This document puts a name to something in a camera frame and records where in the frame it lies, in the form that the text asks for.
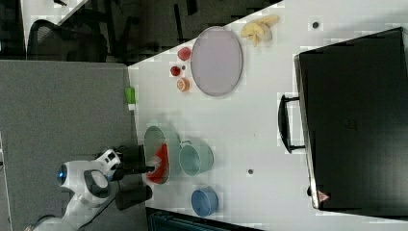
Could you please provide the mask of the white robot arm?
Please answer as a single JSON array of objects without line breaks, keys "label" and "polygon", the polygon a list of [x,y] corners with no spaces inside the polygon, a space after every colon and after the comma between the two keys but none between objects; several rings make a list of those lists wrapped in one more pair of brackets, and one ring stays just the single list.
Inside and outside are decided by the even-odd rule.
[{"label": "white robot arm", "polygon": [[61,217],[44,215],[24,231],[79,231],[106,209],[111,199],[119,211],[152,197],[148,186],[125,186],[118,158],[72,161],[61,165],[60,187],[72,193]]}]

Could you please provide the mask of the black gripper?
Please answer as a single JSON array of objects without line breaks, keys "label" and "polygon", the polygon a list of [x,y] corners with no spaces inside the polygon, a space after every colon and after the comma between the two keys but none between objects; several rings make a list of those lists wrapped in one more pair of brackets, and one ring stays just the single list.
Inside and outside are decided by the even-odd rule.
[{"label": "black gripper", "polygon": [[124,175],[130,175],[130,174],[144,174],[148,172],[153,172],[155,171],[155,167],[133,167],[133,168],[124,168],[124,164],[115,164],[112,167],[112,171],[114,172],[111,180],[112,181],[120,181],[123,179]]}]

